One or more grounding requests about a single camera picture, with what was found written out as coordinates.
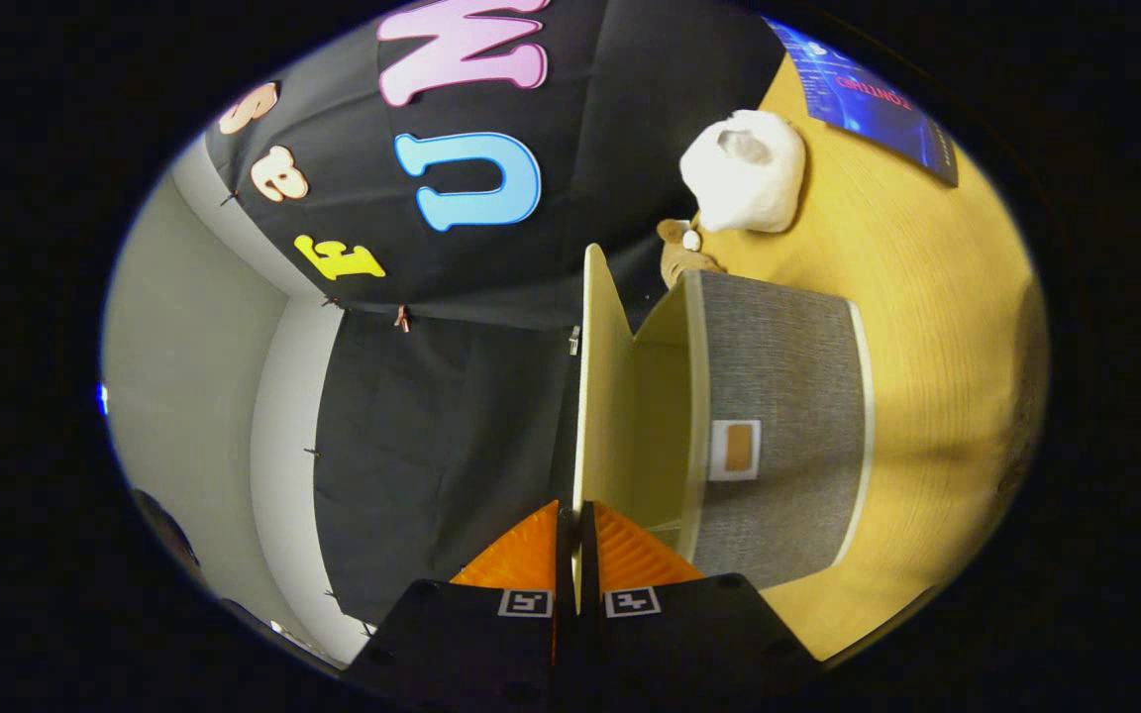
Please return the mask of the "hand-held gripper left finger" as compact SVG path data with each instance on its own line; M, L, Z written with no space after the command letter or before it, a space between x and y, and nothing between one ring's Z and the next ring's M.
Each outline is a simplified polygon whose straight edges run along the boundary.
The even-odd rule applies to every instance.
M343 682L397 712L556 712L576 635L576 515L552 502L534 519L519 585L416 580Z

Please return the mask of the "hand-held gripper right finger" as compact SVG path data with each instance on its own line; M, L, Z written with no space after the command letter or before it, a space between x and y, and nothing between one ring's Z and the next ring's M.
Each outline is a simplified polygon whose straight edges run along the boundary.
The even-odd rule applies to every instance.
M607 586L622 516L578 516L578 712L778 712L822 662L743 574Z

